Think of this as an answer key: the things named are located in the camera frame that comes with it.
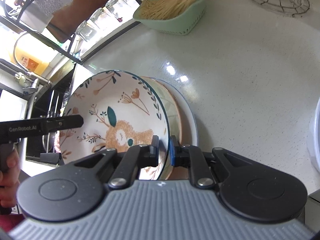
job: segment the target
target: bowl rim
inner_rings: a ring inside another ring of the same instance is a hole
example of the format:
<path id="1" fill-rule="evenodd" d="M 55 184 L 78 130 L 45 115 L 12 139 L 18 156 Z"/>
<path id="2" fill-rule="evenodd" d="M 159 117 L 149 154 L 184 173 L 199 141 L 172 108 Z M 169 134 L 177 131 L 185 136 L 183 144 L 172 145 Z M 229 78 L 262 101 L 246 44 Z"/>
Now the bowl rim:
<path id="1" fill-rule="evenodd" d="M 313 146 L 315 150 L 315 157 L 320 168 L 320 154 L 319 154 L 319 116 L 320 115 L 320 98 L 318 100 L 316 111 L 314 115 L 314 126 L 313 126 Z"/>
<path id="2" fill-rule="evenodd" d="M 166 113 L 166 111 L 165 111 L 164 105 L 163 105 L 162 101 L 160 100 L 158 94 L 157 94 L 157 93 L 155 92 L 155 90 L 148 84 L 148 82 L 146 82 L 146 81 L 145 81 L 144 79 L 142 79 L 140 76 L 138 76 L 138 75 L 136 75 L 136 74 L 133 74 L 133 73 L 131 73 L 131 72 L 128 72 L 128 71 L 125 71 L 125 70 L 109 69 L 109 70 L 100 71 L 99 73 L 96 73 L 96 74 L 92 75 L 91 77 L 87 78 L 84 82 L 82 82 L 82 83 L 75 89 L 75 91 L 74 91 L 73 93 L 75 93 L 75 92 L 77 91 L 77 89 L 78 89 L 82 84 L 84 84 L 85 82 L 87 82 L 89 79 L 91 80 L 93 77 L 95 77 L 95 76 L 97 76 L 97 75 L 99 75 L 99 74 L 101 74 L 101 73 L 111 72 L 111 71 L 113 71 L 113 72 L 126 73 L 126 74 L 129 74 L 129 75 L 132 75 L 132 76 L 136 77 L 136 78 L 139 79 L 142 83 L 144 83 L 147 87 L 150 88 L 150 90 L 153 92 L 153 94 L 156 96 L 158 102 L 160 103 L 160 106 L 161 106 L 161 108 L 162 108 L 162 110 L 163 110 L 164 117 L 165 117 L 165 120 L 166 120 L 166 123 L 167 123 L 168 145 L 167 145 L 166 156 L 165 156 L 165 158 L 164 158 L 164 165 L 163 165 L 163 167 L 162 167 L 161 172 L 159 173 L 158 178 L 156 179 L 156 180 L 158 180 L 158 179 L 160 178 L 160 176 L 162 175 L 162 173 L 163 173 L 163 171 L 164 171 L 165 163 L 166 163 L 167 160 L 168 160 L 169 149 L 170 149 L 170 147 L 169 147 L 169 145 L 170 145 L 170 127 L 169 127 L 169 120 L 168 120 L 168 116 L 167 116 L 167 113 Z"/>
<path id="3" fill-rule="evenodd" d="M 179 143 L 181 144 L 181 142 L 182 142 L 182 135 L 183 135 L 183 131 L 182 131 L 182 119 L 181 119 L 181 114 L 180 114 L 179 106 L 178 106 L 176 100 L 174 99 L 174 97 L 173 97 L 173 95 L 170 93 L 170 91 L 167 90 L 167 88 L 166 88 L 164 85 L 162 85 L 158 80 L 156 80 L 156 79 L 153 78 L 153 77 L 146 77 L 146 76 L 143 76 L 143 78 L 150 78 L 150 79 L 152 79 L 154 82 L 156 82 L 160 87 L 164 88 L 164 89 L 168 92 L 168 94 L 169 94 L 169 96 L 171 97 L 172 101 L 174 102 L 174 106 L 175 106 L 175 108 L 176 108 L 176 110 L 177 110 L 178 119 L 179 119 L 179 124 L 180 124 Z"/>
<path id="4" fill-rule="evenodd" d="M 198 126 L 197 126 L 197 122 L 196 122 L 195 115 L 194 115 L 194 113 L 192 112 L 192 110 L 191 110 L 191 108 L 190 108 L 189 102 L 188 102 L 188 101 L 186 100 L 186 98 L 182 95 L 182 93 L 181 93 L 176 87 L 174 87 L 172 84 L 170 84 L 169 82 L 164 81 L 164 80 L 159 79 L 159 78 L 155 78 L 155 77 L 154 77 L 153 79 L 156 79 L 156 80 L 158 80 L 158 81 L 164 82 L 166 85 L 168 85 L 168 86 L 171 87 L 173 90 L 175 90 L 175 91 L 181 96 L 181 98 L 185 101 L 185 103 L 186 103 L 187 106 L 188 106 L 188 110 L 190 110 L 190 112 L 189 112 L 189 111 L 188 111 L 188 112 L 191 113 L 191 115 L 192 115 L 192 120 L 194 121 L 194 125 L 195 125 L 196 145 L 194 145 L 194 146 L 199 146 Z"/>

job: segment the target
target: finger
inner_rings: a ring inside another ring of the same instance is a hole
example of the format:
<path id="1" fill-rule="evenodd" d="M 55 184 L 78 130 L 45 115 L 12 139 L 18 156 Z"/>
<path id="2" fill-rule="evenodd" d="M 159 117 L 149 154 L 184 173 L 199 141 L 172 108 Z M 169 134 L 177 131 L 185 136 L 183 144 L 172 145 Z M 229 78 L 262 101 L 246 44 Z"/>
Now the finger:
<path id="1" fill-rule="evenodd" d="M 16 165 L 13 168 L 9 169 L 8 172 L 3 173 L 3 178 L 0 181 L 0 186 L 13 187 L 18 181 L 19 174 L 19 165 Z"/>
<path id="2" fill-rule="evenodd" d="M 5 201 L 16 199 L 17 189 L 19 185 L 20 182 L 17 181 L 17 183 L 13 187 L 0 188 L 0 199 Z"/>
<path id="3" fill-rule="evenodd" d="M 0 205 L 4 208 L 8 208 L 8 207 L 14 207 L 17 204 L 17 200 L 13 199 L 10 201 L 6 201 L 6 200 L 1 200 L 0 201 Z"/>
<path id="4" fill-rule="evenodd" d="M 19 163 L 19 154 L 16 149 L 7 157 L 7 166 L 8 168 L 13 168 Z"/>

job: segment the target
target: ceramic bowl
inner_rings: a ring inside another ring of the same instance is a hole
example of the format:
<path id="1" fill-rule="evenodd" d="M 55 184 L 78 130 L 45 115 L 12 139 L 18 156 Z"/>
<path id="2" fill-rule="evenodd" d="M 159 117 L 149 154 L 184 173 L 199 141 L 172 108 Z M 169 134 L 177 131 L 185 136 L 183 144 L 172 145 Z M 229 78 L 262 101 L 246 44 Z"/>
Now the ceramic bowl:
<path id="1" fill-rule="evenodd" d="M 139 179 L 158 179 L 168 158 L 169 122 L 163 104 L 142 78 L 106 71 L 88 78 L 72 94 L 64 115 L 80 114 L 84 125 L 60 131 L 65 163 L 104 148 L 124 152 L 159 136 L 159 165 L 141 169 Z"/>
<path id="2" fill-rule="evenodd" d="M 186 99 L 174 86 L 172 86 L 168 82 L 156 78 L 153 79 L 162 84 L 170 92 L 170 94 L 174 98 L 174 101 L 177 102 L 183 130 L 181 144 L 190 144 L 198 146 L 199 137 L 196 119 L 193 116 L 193 113 Z"/>
<path id="3" fill-rule="evenodd" d="M 150 77 L 142 77 L 148 84 L 155 90 L 158 94 L 160 100 L 164 105 L 164 109 L 167 113 L 169 127 L 170 127 L 170 136 L 175 135 L 177 140 L 181 143 L 182 140 L 182 123 L 181 116 L 179 112 L 179 107 L 174 100 L 171 93 L 157 80 Z M 168 161 L 165 164 L 164 170 L 160 176 L 160 179 L 168 179 L 171 175 L 173 167 L 170 163 L 170 155 L 168 156 Z"/>

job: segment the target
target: black circular housing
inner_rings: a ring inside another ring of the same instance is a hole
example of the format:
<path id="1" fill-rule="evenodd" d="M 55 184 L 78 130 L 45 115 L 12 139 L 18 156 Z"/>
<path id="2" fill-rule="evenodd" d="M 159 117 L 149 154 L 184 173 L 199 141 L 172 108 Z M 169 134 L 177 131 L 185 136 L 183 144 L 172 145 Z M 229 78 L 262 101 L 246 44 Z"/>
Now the black circular housing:
<path id="1" fill-rule="evenodd" d="M 103 185 L 90 169 L 62 166 L 26 179 L 17 192 L 26 216 L 62 222 L 93 211 L 104 196 Z"/>
<path id="2" fill-rule="evenodd" d="M 233 213 L 255 222 L 278 223 L 297 217 L 307 190 L 297 178 L 262 164 L 233 168 L 219 196 Z"/>

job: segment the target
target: speckled countertop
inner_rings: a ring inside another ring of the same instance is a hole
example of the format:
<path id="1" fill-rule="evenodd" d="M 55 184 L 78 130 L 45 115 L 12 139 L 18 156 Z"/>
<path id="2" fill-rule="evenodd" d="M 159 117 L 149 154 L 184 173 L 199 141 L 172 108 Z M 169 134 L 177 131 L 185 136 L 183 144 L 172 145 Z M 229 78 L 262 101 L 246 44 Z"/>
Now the speckled countertop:
<path id="1" fill-rule="evenodd" d="M 203 150 L 224 147 L 292 174 L 311 194 L 320 189 L 306 145 L 320 96 L 320 0 L 310 2 L 292 18 L 250 0 L 209 1 L 187 36 L 138 25 L 86 67 L 168 81 L 188 100 Z"/>

